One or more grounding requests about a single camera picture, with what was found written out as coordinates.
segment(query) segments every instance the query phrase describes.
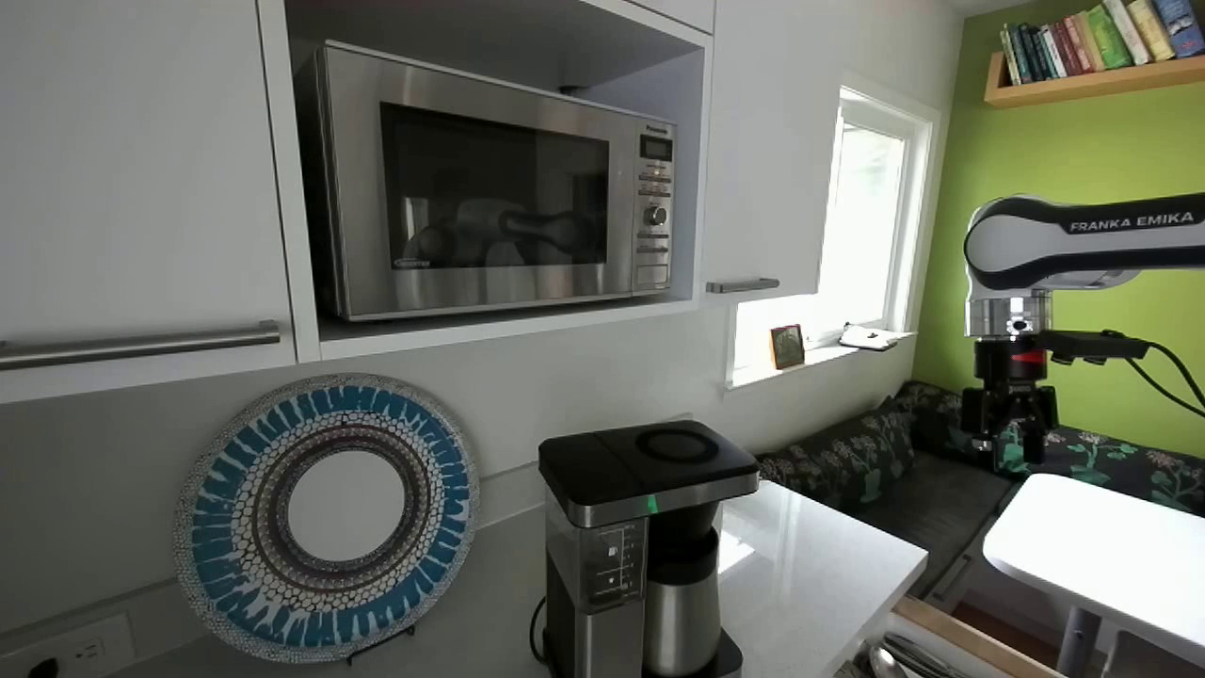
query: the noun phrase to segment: cabinet door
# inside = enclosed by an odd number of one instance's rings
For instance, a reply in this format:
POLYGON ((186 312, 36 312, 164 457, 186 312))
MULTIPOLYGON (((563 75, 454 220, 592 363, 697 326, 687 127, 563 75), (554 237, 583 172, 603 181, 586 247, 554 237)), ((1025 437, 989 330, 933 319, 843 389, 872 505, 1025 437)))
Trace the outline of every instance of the cabinet door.
POLYGON ((267 130, 254 0, 4 0, 0 400, 293 363, 267 130))
POLYGON ((700 282, 818 285, 838 29, 838 0, 716 5, 700 282))
POLYGON ((705 34, 710 34, 716 27, 716 0, 633 0, 633 5, 660 11, 672 21, 697 27, 705 34))

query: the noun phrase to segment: microwave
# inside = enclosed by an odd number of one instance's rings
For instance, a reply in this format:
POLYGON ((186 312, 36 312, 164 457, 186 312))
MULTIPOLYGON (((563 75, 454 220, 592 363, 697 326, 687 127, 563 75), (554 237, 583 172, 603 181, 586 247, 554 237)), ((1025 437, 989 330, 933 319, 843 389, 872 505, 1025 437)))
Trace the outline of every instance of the microwave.
POLYGON ((668 285, 672 127, 325 43, 298 70, 316 297, 337 319, 637 302, 668 285))

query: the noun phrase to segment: bookshelf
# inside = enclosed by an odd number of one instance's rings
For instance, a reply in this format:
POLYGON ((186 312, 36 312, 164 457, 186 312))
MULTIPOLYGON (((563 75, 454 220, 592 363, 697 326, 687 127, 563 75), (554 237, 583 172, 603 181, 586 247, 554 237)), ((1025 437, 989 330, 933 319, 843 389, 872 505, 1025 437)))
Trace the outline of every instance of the bookshelf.
POLYGON ((989 51, 982 103, 985 105, 1040 105, 1040 103, 1098 96, 1098 94, 1169 85, 1169 81, 1205 81, 1205 55, 1158 61, 1158 65, 1142 65, 1142 66, 1086 70, 1086 75, 1012 85, 1007 70, 1006 70, 1006 55, 989 51))

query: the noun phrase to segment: ceiling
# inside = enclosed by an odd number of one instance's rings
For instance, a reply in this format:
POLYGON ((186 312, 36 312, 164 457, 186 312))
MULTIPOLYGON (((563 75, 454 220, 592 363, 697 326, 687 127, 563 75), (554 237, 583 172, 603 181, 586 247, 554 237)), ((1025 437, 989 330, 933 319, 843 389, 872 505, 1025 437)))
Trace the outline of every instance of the ceiling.
POLYGON ((955 11, 962 14, 985 14, 985 11, 1002 11, 1002 9, 1017 9, 1017 5, 1027 5, 1027 0, 948 0, 955 11))

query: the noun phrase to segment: white countertop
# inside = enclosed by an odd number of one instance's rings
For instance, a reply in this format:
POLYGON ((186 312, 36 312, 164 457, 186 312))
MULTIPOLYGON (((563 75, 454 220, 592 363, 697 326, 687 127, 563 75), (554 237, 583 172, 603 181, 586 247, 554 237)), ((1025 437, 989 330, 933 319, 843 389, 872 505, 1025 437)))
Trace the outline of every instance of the white countertop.
MULTIPOLYGON (((542 597, 542 511, 522 511, 474 538, 450 591, 416 623, 337 667, 274 667, 202 638, 122 678, 545 678, 525 653, 542 597)), ((722 501, 717 609, 736 641, 743 678, 828 678, 921 572, 921 551, 776 482, 722 501)))
POLYGON ((1061 474, 1030 474, 982 552, 1006 576, 1205 663, 1205 518, 1061 474))

